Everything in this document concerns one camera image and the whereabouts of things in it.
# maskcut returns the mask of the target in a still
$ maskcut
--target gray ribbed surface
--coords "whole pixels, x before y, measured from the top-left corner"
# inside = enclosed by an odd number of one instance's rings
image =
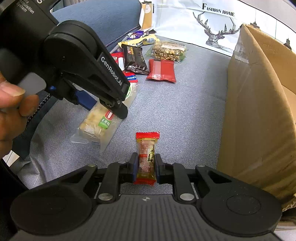
[[[174,66],[177,83],[146,80],[137,75],[140,91],[102,155],[97,147],[72,144],[70,137],[86,117],[82,106],[57,101],[38,125],[32,138],[28,163],[18,173],[29,188],[51,181],[87,164],[105,168],[128,161],[137,151],[137,131],[159,131],[156,153],[163,161],[186,168],[204,163],[215,168],[224,118],[227,67],[230,58],[186,44],[185,60]],[[143,54],[150,46],[143,47]],[[167,194],[169,185],[132,185],[125,194]]]
[[[122,195],[113,204],[100,205],[93,216],[74,231],[51,237],[18,232],[11,241],[264,241],[274,234],[240,238],[209,226],[192,205],[174,201],[171,195]]]

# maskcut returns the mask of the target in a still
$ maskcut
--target silver bolt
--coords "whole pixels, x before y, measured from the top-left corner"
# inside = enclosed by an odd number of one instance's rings
[[[192,195],[190,193],[183,193],[180,195],[180,198],[184,201],[191,201],[194,199],[194,195]]]
[[[99,199],[101,199],[102,201],[109,201],[113,198],[113,195],[110,193],[101,193],[99,195]]]

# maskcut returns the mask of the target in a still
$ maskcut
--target finger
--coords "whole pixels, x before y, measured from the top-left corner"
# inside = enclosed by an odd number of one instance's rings
[[[25,90],[6,81],[0,72],[0,109],[16,106]]]
[[[0,140],[12,140],[19,134],[23,133],[27,125],[27,118],[20,115],[18,109],[7,109],[5,114],[6,135]]]
[[[31,116],[36,112],[38,105],[38,95],[30,95],[21,101],[19,112],[21,116]]]
[[[0,158],[9,154],[12,149],[12,140],[0,141]]]

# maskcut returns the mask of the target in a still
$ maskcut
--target black sleeve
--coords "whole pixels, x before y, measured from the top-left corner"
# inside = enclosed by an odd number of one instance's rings
[[[3,159],[0,160],[0,241],[9,240],[17,229],[11,220],[9,209],[12,201],[27,188],[11,172]]]

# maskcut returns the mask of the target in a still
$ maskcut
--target brown cardboard box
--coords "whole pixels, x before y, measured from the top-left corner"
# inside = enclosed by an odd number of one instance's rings
[[[217,169],[296,206],[296,54],[243,25],[228,66]]]

